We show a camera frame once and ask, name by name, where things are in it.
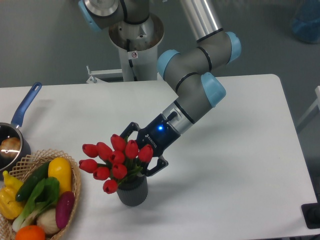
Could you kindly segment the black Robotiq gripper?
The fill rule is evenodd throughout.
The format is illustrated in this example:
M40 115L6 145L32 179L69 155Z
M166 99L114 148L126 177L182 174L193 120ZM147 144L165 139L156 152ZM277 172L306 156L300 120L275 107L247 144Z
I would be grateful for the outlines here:
M131 136L133 132L137 132L137 137ZM136 140L139 150L146 145L151 146L153 156L158 157L156 165L151 169L148 169L148 165L146 165L141 171L142 175L151 177L169 165L169 162L162 154L164 150L181 135L169 124L167 118L161 113L146 127L141 129L138 123L131 122L119 136L126 142Z

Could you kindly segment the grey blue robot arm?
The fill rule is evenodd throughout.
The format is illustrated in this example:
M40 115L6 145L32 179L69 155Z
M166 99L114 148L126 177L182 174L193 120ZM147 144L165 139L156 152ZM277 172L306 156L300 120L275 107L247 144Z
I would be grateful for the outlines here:
M158 54L164 36L162 21L150 12L147 0L81 0L80 11L95 31L108 29L118 49L125 82L156 80L161 77L177 99L145 128L132 122L121 136L137 132L140 148L150 145L157 157L154 168L141 173L154 175L168 165L164 150L214 108L226 95L212 71L238 58L242 47L233 32L224 31L209 0L183 0L181 6L197 46L187 53L167 50Z

